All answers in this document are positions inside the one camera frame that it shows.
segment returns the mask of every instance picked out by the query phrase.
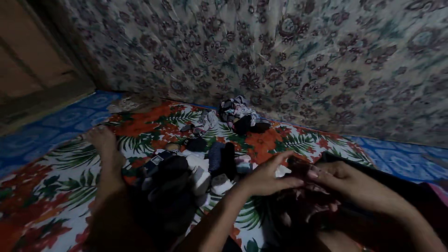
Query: hand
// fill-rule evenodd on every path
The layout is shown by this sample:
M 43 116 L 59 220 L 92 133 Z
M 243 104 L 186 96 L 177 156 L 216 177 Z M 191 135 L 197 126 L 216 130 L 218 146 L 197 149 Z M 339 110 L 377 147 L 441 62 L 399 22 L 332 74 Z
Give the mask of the hand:
M 240 186 L 244 188 L 249 196 L 265 196 L 283 189 L 303 185 L 304 182 L 301 179 L 294 177 L 276 178 L 275 175 L 279 165 L 293 153 L 293 151 L 282 152 L 270 158 L 255 168 L 253 173 L 240 181 Z
M 411 207 L 396 192 L 342 161 L 324 163 L 318 168 L 318 172 L 308 172 L 311 180 L 340 192 L 364 209 L 396 215 Z

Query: wall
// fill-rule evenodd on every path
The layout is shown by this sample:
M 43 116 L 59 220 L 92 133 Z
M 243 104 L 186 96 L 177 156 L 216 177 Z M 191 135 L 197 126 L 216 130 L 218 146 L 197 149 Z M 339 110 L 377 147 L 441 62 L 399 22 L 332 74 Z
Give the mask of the wall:
M 448 147 L 444 0 L 60 0 L 115 90 Z

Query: green leaf pattern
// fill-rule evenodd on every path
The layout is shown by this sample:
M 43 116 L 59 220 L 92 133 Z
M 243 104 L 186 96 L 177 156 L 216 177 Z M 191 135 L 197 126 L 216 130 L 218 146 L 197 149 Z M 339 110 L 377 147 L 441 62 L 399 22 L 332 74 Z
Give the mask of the green leaf pattern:
M 192 110 L 192 107 L 187 104 L 184 104 L 184 106 L 185 108 L 181 111 L 172 113 L 167 117 L 160 117 L 157 122 L 154 122 L 160 123 L 160 127 L 152 132 L 142 132 L 137 137 L 121 136 L 119 138 L 119 147 L 124 156 L 129 159 L 129 163 L 137 158 L 152 154 L 154 149 L 151 141 L 162 139 L 163 136 L 160 134 L 162 126 L 173 124 L 182 128 L 186 123 L 198 120 L 201 110 Z M 108 126 L 119 126 L 123 122 L 134 120 L 130 114 L 123 113 L 121 116 L 120 122 L 108 122 L 106 124 Z M 287 123 L 275 123 L 274 129 L 281 135 L 282 140 L 278 141 L 279 138 L 277 138 L 275 149 L 269 150 L 271 154 L 292 149 L 308 157 L 311 161 L 323 151 L 329 151 L 335 155 L 372 166 L 366 154 L 358 148 L 351 148 L 349 140 L 342 137 L 335 138 L 318 131 L 297 128 Z M 186 138 L 181 135 L 175 136 L 178 141 Z M 253 149 L 246 143 L 248 136 L 238 136 L 223 122 L 219 122 L 216 127 L 201 133 L 201 136 L 207 141 L 208 146 L 217 141 L 219 137 L 225 141 L 239 144 L 242 148 L 242 154 L 248 152 L 251 148 Z M 318 145 L 321 140 L 327 142 L 328 150 Z M 24 207 L 42 198 L 53 200 L 59 194 L 65 193 L 68 195 L 68 201 L 61 205 L 65 209 L 64 216 L 72 216 L 72 220 L 75 218 L 84 219 L 89 216 L 88 211 L 86 211 L 87 204 L 95 198 L 96 185 L 100 178 L 100 160 L 95 148 L 84 141 L 73 140 L 48 153 L 38 163 L 52 165 L 53 171 L 34 189 L 33 195 L 24 202 Z M 129 170 L 123 174 L 134 176 L 135 171 Z M 10 195 L 11 191 L 0 191 L 0 199 Z M 201 217 L 211 211 L 221 198 L 222 195 L 211 194 L 210 203 L 196 211 L 192 224 L 197 224 Z M 83 211 L 74 216 L 75 211 L 80 207 L 83 208 Z M 262 225 L 269 225 L 270 220 L 271 212 L 265 197 L 252 197 L 244 204 L 234 226 L 240 231 L 237 238 L 242 239 L 242 247 L 245 251 L 262 251 L 261 248 L 265 248 L 265 244 L 271 242 L 264 239 L 261 228 Z

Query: finger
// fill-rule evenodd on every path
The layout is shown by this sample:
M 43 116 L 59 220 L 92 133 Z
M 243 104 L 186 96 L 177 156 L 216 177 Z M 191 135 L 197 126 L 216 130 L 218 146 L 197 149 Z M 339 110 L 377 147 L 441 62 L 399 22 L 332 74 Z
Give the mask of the finger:
M 294 153 L 294 151 L 287 151 L 287 152 L 282 152 L 280 154 L 278 154 L 277 156 L 275 156 L 275 158 L 272 160 L 272 162 L 269 164 L 269 166 L 275 170 L 277 169 L 277 167 L 283 163 L 283 161 L 288 158 L 289 156 L 291 156 Z
M 296 188 L 301 187 L 305 183 L 303 180 L 295 177 L 287 177 L 287 178 L 277 178 L 276 179 L 276 190 L 280 191 L 288 188 Z
M 351 169 L 350 169 L 351 166 L 349 166 L 348 164 L 346 164 L 342 161 L 337 161 L 337 162 L 333 162 L 333 163 L 323 163 L 323 164 L 317 165 L 317 167 L 321 171 L 325 171 L 325 172 L 333 175 L 336 178 L 347 178 L 351 174 Z
M 328 206 L 330 207 L 330 211 L 332 211 L 332 212 L 336 212 L 337 211 L 337 205 L 336 204 L 330 203 L 330 204 L 328 204 Z
M 325 170 L 321 170 L 319 172 L 315 172 L 313 170 L 308 171 L 308 177 L 316 181 L 320 184 L 323 184 L 333 190 L 344 192 L 345 191 L 345 183 L 343 179 L 336 178 L 329 172 Z

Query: blue floor mat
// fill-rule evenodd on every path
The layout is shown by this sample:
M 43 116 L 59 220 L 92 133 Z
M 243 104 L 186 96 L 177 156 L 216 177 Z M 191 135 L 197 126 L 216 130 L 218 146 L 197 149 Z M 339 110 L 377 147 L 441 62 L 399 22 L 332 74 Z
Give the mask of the blue floor mat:
M 106 109 L 120 94 L 94 94 L 0 138 L 0 178 L 70 140 L 111 114 Z

